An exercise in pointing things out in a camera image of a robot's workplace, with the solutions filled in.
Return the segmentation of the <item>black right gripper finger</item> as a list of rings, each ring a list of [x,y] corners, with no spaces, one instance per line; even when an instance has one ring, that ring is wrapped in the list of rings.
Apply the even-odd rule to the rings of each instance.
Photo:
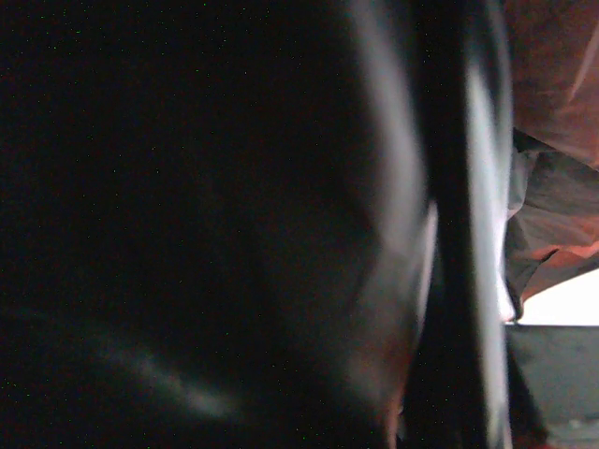
[[[550,442],[598,441],[598,327],[508,325],[507,340]]]

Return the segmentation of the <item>black folding umbrella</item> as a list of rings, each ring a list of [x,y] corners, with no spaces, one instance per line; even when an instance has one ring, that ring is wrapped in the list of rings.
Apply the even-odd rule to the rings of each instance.
[[[505,328],[597,269],[594,1],[1,5],[5,448],[594,448]]]

